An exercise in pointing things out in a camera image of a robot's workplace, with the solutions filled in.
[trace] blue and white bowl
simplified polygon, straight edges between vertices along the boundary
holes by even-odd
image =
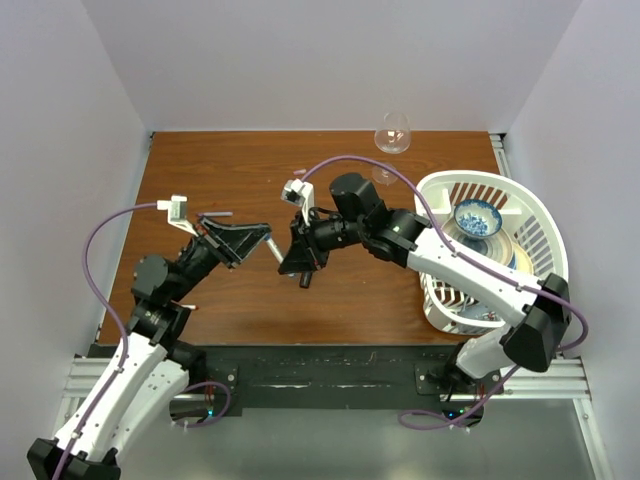
[[[462,233],[476,240],[489,238],[502,228],[502,215],[498,209],[483,200],[460,202],[453,211],[453,218]]]

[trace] white laundry basket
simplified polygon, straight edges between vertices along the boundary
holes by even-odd
[[[463,200],[475,198],[491,203],[502,215],[503,230],[529,256],[534,275],[546,278],[549,273],[555,273],[569,280],[567,253],[558,227],[542,202],[522,185],[492,173],[450,170],[426,176],[418,184],[418,190],[440,226],[451,218],[455,205]],[[417,197],[415,203],[416,212],[426,216]],[[481,335],[504,325],[487,307],[442,280],[421,273],[420,285],[425,295],[424,313],[438,330]],[[461,316],[469,317],[469,305],[482,315]]]

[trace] gray floor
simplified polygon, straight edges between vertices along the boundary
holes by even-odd
[[[123,480],[594,478],[571,401],[494,400],[470,434],[390,411],[247,410],[187,433],[158,419],[122,466]]]

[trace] wall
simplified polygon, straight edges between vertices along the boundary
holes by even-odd
[[[572,296],[592,333],[582,348],[617,478],[637,478],[640,419],[640,3],[585,0],[507,134],[512,173],[564,235]]]
[[[146,134],[78,0],[2,2],[0,105],[0,478],[24,479],[100,317],[84,238],[133,201]],[[103,286],[125,223],[92,251]]]
[[[580,0],[83,0],[152,130],[506,131]]]

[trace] brown wooden tabletop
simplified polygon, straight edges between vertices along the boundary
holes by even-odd
[[[379,151],[373,132],[158,133],[138,203],[182,194],[189,198],[190,218],[200,211],[231,210],[233,217],[222,221],[268,222],[286,252],[295,207],[280,200],[283,185],[294,178],[294,170],[347,153],[392,163],[415,183],[441,170],[497,172],[485,132],[412,132],[411,147],[399,155]],[[350,171],[371,178],[371,167],[357,162],[334,164],[314,175],[316,205],[333,209],[329,183]],[[400,181],[375,185],[388,207],[413,209],[413,196]],[[166,223],[165,212],[133,215],[111,294],[123,319],[133,307],[129,289],[135,263],[150,253],[175,259],[188,240],[187,233]],[[313,276],[309,290],[276,270],[266,245],[260,245],[237,270],[218,266],[184,300],[200,309],[191,314],[181,339],[193,344],[460,340],[426,321],[417,273],[376,260],[361,246],[332,252],[327,268]],[[115,325],[107,318],[99,342],[117,341]]]

